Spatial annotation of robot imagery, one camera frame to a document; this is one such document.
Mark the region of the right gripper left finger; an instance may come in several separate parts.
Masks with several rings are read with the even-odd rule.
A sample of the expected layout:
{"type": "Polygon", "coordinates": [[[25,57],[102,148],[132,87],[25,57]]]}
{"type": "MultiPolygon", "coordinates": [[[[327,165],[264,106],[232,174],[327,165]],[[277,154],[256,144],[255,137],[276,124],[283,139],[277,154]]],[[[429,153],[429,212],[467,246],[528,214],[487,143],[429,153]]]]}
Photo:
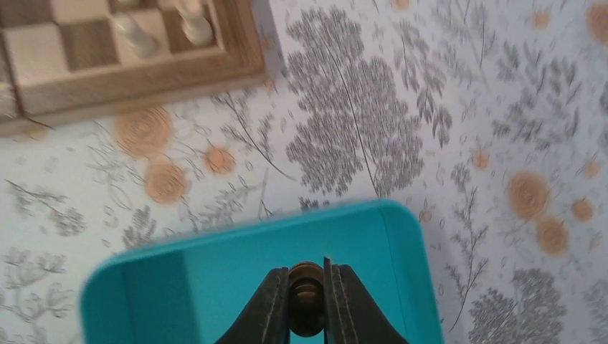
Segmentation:
{"type": "Polygon", "coordinates": [[[289,289],[289,269],[271,269],[217,344],[289,343],[289,289]]]}

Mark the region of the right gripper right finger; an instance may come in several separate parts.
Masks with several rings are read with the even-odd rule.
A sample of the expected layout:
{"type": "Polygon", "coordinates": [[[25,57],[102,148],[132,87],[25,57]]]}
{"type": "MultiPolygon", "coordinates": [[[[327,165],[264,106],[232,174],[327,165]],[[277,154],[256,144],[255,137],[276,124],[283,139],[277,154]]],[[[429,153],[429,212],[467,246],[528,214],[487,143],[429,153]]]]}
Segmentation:
{"type": "Polygon", "coordinates": [[[348,264],[323,261],[324,342],[407,344],[348,264]]]}

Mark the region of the black chess piece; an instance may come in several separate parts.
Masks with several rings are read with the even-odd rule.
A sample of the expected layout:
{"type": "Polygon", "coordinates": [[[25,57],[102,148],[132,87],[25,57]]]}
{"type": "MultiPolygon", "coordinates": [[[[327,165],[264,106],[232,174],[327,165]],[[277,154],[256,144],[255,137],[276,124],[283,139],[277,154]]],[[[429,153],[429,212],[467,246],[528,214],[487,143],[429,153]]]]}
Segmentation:
{"type": "Polygon", "coordinates": [[[289,270],[288,325],[296,335],[309,338],[326,325],[323,268],[299,262],[289,270]]]}

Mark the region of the teal plastic tray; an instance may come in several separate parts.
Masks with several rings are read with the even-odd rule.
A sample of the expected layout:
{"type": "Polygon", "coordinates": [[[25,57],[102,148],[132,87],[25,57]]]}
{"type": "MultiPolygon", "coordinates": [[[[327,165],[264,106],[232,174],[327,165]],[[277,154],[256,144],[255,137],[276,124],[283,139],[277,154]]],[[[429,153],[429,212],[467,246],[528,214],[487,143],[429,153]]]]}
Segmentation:
{"type": "Polygon", "coordinates": [[[274,268],[352,267],[408,343],[443,335],[422,230],[379,199],[131,249],[100,265],[80,296],[85,343],[217,343],[274,268]]]}

